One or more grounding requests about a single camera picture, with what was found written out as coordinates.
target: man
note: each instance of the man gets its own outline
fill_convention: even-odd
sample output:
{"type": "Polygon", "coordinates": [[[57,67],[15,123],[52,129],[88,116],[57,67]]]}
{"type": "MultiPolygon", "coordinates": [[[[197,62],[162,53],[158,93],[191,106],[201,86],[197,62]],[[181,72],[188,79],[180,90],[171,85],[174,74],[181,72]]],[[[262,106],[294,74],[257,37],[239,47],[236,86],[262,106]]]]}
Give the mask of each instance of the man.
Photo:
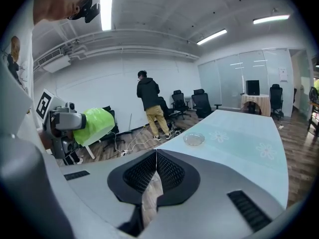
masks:
{"type": "MultiPolygon", "coordinates": [[[[4,114],[1,118],[1,133],[16,134],[19,138],[31,141],[41,152],[45,152],[52,145],[40,131],[37,133],[38,125],[35,115],[33,101],[33,58],[32,58],[32,31],[34,26],[41,20],[49,21],[72,19],[79,13],[87,0],[27,0],[16,16],[12,19],[2,40],[0,50],[1,80],[7,85],[2,84],[6,93],[15,95],[9,98],[4,97],[1,101],[12,107],[11,114],[4,114]],[[16,100],[23,100],[20,105],[23,107],[19,111],[16,100]]],[[[72,155],[75,162],[81,160],[72,155]]]]}
{"type": "Polygon", "coordinates": [[[138,98],[142,98],[144,111],[146,112],[146,116],[154,135],[153,139],[160,141],[159,131],[155,125],[155,119],[157,119],[160,127],[166,135],[166,139],[169,140],[172,137],[172,134],[169,132],[163,111],[160,108],[158,96],[160,93],[159,86],[152,78],[147,78],[146,71],[139,71],[138,78],[140,81],[138,83],[137,95],[138,98]]]}

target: green cloth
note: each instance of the green cloth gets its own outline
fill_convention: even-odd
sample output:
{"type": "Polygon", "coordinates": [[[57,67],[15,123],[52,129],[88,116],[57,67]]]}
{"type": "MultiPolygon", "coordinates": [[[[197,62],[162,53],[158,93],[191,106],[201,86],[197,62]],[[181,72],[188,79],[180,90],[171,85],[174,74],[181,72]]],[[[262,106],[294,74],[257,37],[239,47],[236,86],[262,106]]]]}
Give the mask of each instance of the green cloth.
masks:
{"type": "Polygon", "coordinates": [[[102,108],[91,108],[84,112],[86,125],[84,129],[74,130],[76,142],[89,146],[109,133],[115,126],[113,116],[102,108]]]}

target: black camera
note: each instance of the black camera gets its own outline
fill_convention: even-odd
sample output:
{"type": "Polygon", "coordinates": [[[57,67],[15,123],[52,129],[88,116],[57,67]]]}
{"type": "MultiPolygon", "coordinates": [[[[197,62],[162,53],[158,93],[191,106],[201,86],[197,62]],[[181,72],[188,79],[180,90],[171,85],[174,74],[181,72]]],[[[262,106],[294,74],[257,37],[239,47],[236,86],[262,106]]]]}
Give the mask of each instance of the black camera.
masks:
{"type": "Polygon", "coordinates": [[[69,17],[70,20],[76,20],[79,18],[84,18],[85,23],[91,22],[97,15],[99,15],[101,11],[101,5],[99,3],[96,3],[92,5],[92,0],[84,0],[84,4],[81,7],[78,14],[69,17]]]}

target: paper sign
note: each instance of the paper sign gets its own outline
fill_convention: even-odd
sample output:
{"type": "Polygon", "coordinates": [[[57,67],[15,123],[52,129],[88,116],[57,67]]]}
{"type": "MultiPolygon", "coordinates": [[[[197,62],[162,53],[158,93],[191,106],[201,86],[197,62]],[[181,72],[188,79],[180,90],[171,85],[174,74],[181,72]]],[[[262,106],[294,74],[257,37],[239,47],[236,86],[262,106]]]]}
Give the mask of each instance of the paper sign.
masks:
{"type": "Polygon", "coordinates": [[[279,68],[279,76],[281,82],[287,82],[288,81],[288,75],[286,68],[280,67],[279,68]]]}

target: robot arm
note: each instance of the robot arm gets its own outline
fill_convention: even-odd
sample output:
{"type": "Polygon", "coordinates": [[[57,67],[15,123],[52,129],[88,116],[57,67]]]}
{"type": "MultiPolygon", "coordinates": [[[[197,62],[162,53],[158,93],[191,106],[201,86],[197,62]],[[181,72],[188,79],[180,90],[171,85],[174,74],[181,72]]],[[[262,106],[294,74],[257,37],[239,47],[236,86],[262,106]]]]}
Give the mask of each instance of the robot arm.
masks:
{"type": "Polygon", "coordinates": [[[79,148],[74,138],[69,138],[71,130],[85,128],[86,117],[75,110],[73,103],[65,103],[46,89],[36,112],[42,119],[43,134],[52,141],[51,151],[55,158],[65,158],[79,148]]]}

